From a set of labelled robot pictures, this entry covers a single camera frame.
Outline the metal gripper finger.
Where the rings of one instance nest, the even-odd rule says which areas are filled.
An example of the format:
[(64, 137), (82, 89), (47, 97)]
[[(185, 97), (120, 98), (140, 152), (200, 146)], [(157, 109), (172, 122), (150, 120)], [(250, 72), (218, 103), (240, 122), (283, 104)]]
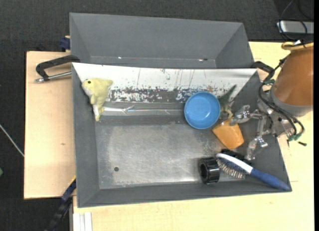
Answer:
[(257, 155), (267, 147), (268, 143), (263, 139), (262, 136), (255, 137), (247, 145), (245, 159), (248, 161), (255, 160)]
[(250, 112), (250, 105), (243, 105), (230, 119), (230, 126), (248, 122), (250, 119), (259, 119), (259, 112)]

